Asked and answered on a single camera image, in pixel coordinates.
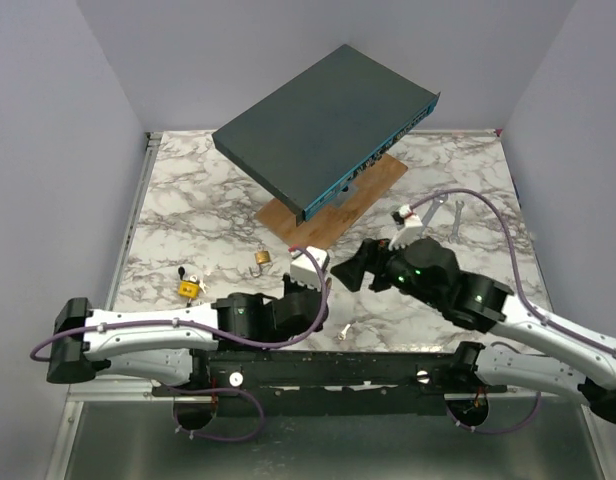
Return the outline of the silver key with ring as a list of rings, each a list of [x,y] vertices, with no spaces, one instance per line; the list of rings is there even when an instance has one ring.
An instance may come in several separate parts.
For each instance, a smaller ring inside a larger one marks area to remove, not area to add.
[[[339,341],[344,341],[347,338],[347,334],[350,330],[350,328],[352,327],[351,323],[346,324],[342,330],[340,330],[337,334],[337,339]]]

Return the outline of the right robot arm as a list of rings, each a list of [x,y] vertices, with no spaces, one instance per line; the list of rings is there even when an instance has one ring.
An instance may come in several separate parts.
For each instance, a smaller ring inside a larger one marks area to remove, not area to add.
[[[570,398],[616,425],[616,338],[538,308],[509,286],[461,270],[455,253],[431,238],[392,250],[366,239],[331,273],[349,291],[396,288],[437,310],[453,325],[520,342],[534,354],[504,357],[492,347],[448,367],[448,379],[468,392],[482,382],[515,385]]]

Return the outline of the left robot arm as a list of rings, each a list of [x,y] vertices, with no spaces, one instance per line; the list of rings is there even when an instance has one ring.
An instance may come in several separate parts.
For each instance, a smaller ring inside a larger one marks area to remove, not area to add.
[[[49,339],[46,380],[77,384],[98,374],[143,377],[202,393],[208,368],[195,360],[179,367],[163,358],[140,367],[129,355],[169,350],[272,350],[293,345],[323,327],[327,292],[284,281],[280,298],[231,293],[210,304],[153,312],[95,309],[85,297],[68,300]]]

